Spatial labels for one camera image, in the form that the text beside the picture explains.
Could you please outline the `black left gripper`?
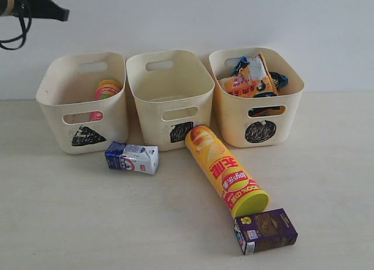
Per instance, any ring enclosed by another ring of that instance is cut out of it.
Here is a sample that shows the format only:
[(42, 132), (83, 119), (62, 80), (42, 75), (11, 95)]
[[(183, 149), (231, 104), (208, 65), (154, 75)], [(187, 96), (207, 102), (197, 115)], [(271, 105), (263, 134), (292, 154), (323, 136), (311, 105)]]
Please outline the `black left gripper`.
[(67, 21), (70, 11), (52, 0), (15, 0), (14, 16)]

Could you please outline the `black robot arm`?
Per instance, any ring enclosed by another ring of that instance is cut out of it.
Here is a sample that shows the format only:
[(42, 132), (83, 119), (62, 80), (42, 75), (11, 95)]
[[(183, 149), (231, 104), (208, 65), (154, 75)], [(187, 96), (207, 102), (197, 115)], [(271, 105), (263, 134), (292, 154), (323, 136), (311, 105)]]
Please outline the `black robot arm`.
[(66, 22), (70, 11), (53, 0), (1, 0), (1, 16), (53, 19)]

